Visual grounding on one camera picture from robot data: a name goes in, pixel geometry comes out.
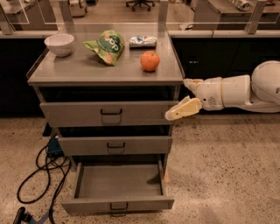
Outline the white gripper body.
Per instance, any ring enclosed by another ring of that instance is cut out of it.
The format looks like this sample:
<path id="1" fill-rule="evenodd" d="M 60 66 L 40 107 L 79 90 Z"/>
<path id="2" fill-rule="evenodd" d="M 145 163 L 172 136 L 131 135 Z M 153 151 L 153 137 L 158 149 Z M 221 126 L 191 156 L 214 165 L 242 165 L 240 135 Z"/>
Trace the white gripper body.
<path id="1" fill-rule="evenodd" d="M 197 87 L 196 97 L 202 101 L 203 109 L 207 111 L 224 108 L 221 96 L 222 78 L 203 80 Z"/>

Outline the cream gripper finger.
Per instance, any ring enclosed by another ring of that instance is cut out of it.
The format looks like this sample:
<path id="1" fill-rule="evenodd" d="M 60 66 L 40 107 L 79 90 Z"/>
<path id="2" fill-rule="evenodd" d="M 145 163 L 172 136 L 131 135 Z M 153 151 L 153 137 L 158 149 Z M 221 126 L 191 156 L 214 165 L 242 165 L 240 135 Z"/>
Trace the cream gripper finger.
<path id="1" fill-rule="evenodd" d="M 198 85 L 202 82 L 202 79 L 183 79 L 183 83 L 193 94 L 196 93 Z"/>
<path id="2" fill-rule="evenodd" d="M 185 97 L 177 105 L 165 112 L 164 117 L 168 121 L 178 120 L 182 117 L 192 116 L 200 112 L 202 102 L 198 98 Z"/>

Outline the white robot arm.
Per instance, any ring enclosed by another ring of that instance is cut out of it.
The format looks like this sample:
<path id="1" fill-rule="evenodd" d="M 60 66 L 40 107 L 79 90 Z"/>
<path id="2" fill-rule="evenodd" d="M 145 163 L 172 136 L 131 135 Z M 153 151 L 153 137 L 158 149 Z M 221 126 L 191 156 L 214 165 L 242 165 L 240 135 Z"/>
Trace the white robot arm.
<path id="1" fill-rule="evenodd" d="M 277 113 L 280 111 L 280 62 L 265 61 L 251 75 L 227 78 L 184 79 L 185 87 L 194 94 L 181 100 L 165 113 L 168 121 L 224 108 L 250 112 Z"/>

